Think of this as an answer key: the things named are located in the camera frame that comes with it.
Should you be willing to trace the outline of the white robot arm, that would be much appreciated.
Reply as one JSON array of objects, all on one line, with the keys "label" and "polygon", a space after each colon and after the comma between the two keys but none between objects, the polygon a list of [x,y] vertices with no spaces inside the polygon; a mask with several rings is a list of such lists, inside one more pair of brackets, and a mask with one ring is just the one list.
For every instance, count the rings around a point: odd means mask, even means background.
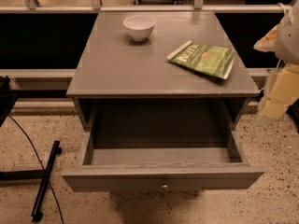
[{"label": "white robot arm", "polygon": [[284,62],[283,68],[271,72],[258,105],[257,121],[270,125],[281,119],[299,99],[299,1],[284,11],[280,23],[253,46],[262,52],[274,52]]}]

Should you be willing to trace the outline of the beige ridged gripper finger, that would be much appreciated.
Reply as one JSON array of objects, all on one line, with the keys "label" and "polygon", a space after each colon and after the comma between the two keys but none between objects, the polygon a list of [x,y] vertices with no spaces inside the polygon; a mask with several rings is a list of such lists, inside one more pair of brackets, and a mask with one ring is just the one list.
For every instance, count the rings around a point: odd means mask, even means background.
[{"label": "beige ridged gripper finger", "polygon": [[274,26],[264,37],[258,40],[253,48],[261,52],[274,52],[276,47],[278,26]]}]

